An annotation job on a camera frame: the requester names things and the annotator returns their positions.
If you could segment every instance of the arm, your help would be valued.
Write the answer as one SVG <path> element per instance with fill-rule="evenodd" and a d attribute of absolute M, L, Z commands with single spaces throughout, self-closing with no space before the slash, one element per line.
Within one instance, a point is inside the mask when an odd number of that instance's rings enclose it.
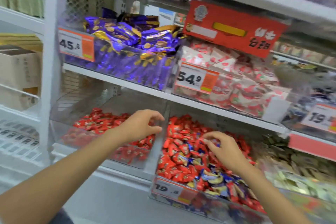
<path fill-rule="evenodd" d="M 312 224 L 279 190 L 243 156 L 235 140 L 221 132 L 210 132 L 204 138 L 217 138 L 220 148 L 207 140 L 209 149 L 229 170 L 239 175 L 252 189 L 274 224 Z"/>
<path fill-rule="evenodd" d="M 124 143 L 159 133 L 150 120 L 164 120 L 156 111 L 137 111 L 119 127 L 86 147 L 0 195 L 0 219 L 5 224 L 46 224 L 107 157 Z"/>

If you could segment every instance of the pile of red candy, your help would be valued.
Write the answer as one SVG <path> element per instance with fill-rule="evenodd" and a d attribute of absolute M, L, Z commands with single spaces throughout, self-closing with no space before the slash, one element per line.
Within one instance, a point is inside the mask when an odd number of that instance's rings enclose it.
<path fill-rule="evenodd" d="M 100 108 L 93 108 L 90 114 L 76 121 L 68 133 L 62 136 L 65 144 L 73 146 L 85 146 L 98 135 L 115 128 L 129 118 L 128 113 L 113 115 L 110 112 L 103 113 Z M 111 159 L 121 160 L 130 164 L 132 160 L 145 160 L 149 150 L 155 141 L 155 135 L 150 135 L 139 141 L 131 142 L 119 147 L 111 156 Z"/>
<path fill-rule="evenodd" d="M 264 213 L 263 207 L 246 183 L 223 166 L 207 148 L 202 136 L 212 130 L 198 121 L 192 121 L 190 115 L 171 117 L 162 156 L 157 165 L 157 175 Z M 244 156 L 254 165 L 255 162 L 249 156 L 251 148 L 244 137 L 229 132 L 226 134 L 236 140 Z M 212 142 L 220 146 L 217 139 Z"/>

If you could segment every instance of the person's left hand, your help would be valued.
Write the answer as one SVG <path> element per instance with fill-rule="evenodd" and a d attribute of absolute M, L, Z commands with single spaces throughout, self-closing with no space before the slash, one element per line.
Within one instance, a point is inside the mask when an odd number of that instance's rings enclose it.
<path fill-rule="evenodd" d="M 123 143 L 138 141 L 149 135 L 160 133 L 162 127 L 149 126 L 150 121 L 161 120 L 165 118 L 158 111 L 141 110 L 135 112 L 127 120 L 125 120 L 120 126 L 113 130 L 118 130 L 122 135 Z"/>

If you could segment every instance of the forearm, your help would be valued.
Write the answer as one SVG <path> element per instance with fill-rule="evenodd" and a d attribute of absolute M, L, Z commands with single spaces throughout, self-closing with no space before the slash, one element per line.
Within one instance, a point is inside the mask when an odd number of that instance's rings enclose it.
<path fill-rule="evenodd" d="M 312 224 L 256 167 L 248 164 L 239 175 L 252 189 L 274 224 Z"/>
<path fill-rule="evenodd" d="M 84 181 L 120 146 L 122 131 L 103 136 L 0 195 L 5 224 L 48 223 Z"/>

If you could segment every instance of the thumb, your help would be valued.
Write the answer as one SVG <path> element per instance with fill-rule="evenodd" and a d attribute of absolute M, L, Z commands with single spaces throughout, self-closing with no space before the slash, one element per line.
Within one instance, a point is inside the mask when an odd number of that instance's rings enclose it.
<path fill-rule="evenodd" d="M 217 154 L 218 150 L 220 148 L 218 148 L 216 145 L 214 145 L 211 141 L 209 140 L 204 140 L 205 143 L 207 144 L 208 148 L 214 153 L 214 154 Z"/>
<path fill-rule="evenodd" d="M 162 127 L 159 127 L 159 126 L 151 127 L 151 126 L 149 126 L 150 135 L 161 133 L 161 131 L 162 131 Z"/>

